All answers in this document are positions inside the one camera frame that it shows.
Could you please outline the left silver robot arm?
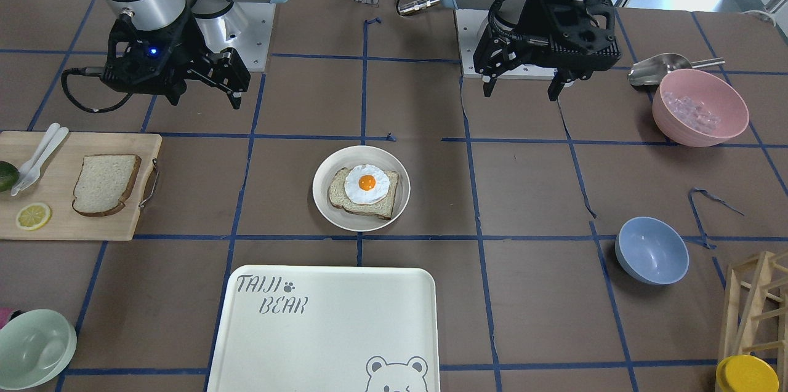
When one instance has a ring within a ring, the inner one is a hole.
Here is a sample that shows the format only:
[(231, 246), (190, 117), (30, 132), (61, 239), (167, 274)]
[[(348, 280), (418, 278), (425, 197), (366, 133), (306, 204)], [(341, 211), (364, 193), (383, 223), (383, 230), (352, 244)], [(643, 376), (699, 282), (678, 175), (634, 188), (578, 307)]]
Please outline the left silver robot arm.
[(483, 10), (473, 50), (473, 71), (485, 97), (496, 81), (519, 66), (554, 70), (549, 100), (564, 87), (610, 70), (622, 57), (611, 0), (441, 0), (444, 7)]

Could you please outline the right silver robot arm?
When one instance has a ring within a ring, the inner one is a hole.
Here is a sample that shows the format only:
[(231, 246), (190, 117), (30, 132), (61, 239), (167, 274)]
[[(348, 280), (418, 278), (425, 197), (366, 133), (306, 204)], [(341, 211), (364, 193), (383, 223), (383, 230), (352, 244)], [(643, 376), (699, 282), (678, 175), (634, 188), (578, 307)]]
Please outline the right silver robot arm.
[[(219, 90), (234, 109), (251, 72), (267, 61), (270, 40), (262, 11), (287, 0), (106, 0), (115, 12), (103, 66), (61, 75), (67, 99), (82, 111), (116, 111), (133, 95), (158, 95), (177, 105), (189, 81)], [(109, 108), (88, 108), (71, 94), (72, 75), (98, 78), (121, 93)]]

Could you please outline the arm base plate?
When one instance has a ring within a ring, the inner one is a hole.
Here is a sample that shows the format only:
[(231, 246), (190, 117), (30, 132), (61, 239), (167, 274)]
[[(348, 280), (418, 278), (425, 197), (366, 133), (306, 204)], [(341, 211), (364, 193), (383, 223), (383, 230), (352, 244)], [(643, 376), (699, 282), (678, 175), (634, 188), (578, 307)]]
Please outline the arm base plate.
[[(473, 67), (473, 53), (480, 41), (483, 27), (486, 25), (486, 16), (486, 10), (455, 10), (457, 41), (464, 78), (481, 78), (481, 74), (477, 73)], [(525, 64), (514, 70), (506, 71), (499, 78), (549, 81), (555, 77), (556, 72), (556, 69)]]
[(235, 3), (219, 17), (196, 21), (212, 52), (234, 48), (250, 72), (262, 73), (267, 69), (275, 11), (274, 3)]

